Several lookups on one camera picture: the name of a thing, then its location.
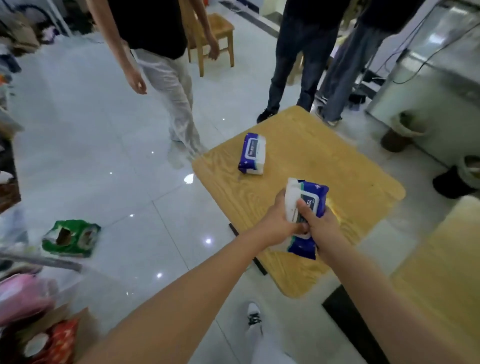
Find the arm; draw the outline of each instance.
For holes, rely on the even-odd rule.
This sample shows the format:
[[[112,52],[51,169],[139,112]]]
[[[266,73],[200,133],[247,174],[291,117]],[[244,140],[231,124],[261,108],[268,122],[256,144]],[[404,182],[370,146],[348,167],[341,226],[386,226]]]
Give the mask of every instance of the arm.
[[[302,224],[285,219],[284,191],[262,221],[124,319],[79,364],[186,363],[251,260]]]
[[[128,83],[138,94],[146,94],[146,85],[140,73],[131,64],[123,41],[113,19],[108,0],[87,0],[88,9],[92,13],[95,24],[100,29],[108,47],[125,73]]]
[[[310,224],[320,256],[344,285],[391,363],[467,363],[457,348],[394,290],[387,277],[350,245],[330,210],[317,218],[303,201],[299,201],[299,210]]]
[[[210,45],[210,52],[208,56],[216,60],[220,54],[220,46],[218,45],[218,41],[212,33],[212,29],[210,28],[210,23],[208,22],[207,12],[205,10],[205,6],[202,0],[188,0],[192,5],[193,10],[197,14],[198,21],[202,25],[202,28],[205,33],[205,38]]]

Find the wet wipes package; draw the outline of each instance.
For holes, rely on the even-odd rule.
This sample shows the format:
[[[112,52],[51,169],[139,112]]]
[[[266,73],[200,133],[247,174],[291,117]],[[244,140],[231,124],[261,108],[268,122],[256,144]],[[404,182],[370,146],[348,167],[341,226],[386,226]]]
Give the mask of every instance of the wet wipes package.
[[[263,136],[247,133],[243,141],[239,171],[242,173],[263,174],[265,165],[266,140]]]
[[[289,178],[285,191],[285,213],[287,220],[291,222],[305,222],[297,209],[297,200],[302,199],[310,207],[313,213],[321,217],[325,212],[325,202],[328,187],[322,184]],[[281,244],[283,250],[304,258],[315,260],[316,246],[310,233],[305,235],[293,235]]]

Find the wooden table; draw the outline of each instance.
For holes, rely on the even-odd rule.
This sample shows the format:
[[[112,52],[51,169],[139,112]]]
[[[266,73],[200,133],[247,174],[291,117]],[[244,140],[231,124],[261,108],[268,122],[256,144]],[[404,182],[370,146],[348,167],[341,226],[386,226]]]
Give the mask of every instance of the wooden table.
[[[480,362],[480,200],[460,200],[392,283]]]
[[[330,187],[329,204],[352,244],[383,219],[405,196],[402,185],[348,145],[317,118],[293,106],[247,132],[266,138],[262,176],[244,175],[238,162],[246,132],[205,153],[193,170],[233,226],[254,226],[288,177]],[[258,260],[287,297],[308,292],[329,268],[321,260],[266,250]]]

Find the green bag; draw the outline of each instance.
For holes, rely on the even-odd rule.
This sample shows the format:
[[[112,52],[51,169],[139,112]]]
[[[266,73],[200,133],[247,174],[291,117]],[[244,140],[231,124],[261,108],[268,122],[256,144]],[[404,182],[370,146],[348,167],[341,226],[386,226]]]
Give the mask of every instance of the green bag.
[[[102,228],[83,220],[61,220],[42,239],[43,250],[55,255],[87,258]]]

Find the black t-shirt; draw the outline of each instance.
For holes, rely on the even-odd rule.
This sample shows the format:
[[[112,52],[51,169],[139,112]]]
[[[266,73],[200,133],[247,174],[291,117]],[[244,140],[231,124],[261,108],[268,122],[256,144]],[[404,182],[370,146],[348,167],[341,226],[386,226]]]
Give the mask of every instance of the black t-shirt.
[[[415,15],[425,0],[371,0],[360,16],[365,25],[396,34]]]
[[[349,3],[350,0],[287,0],[283,16],[318,24],[321,29],[333,29],[340,24]]]
[[[145,49],[176,59],[187,38],[178,0],[108,0],[120,37],[131,49]]]

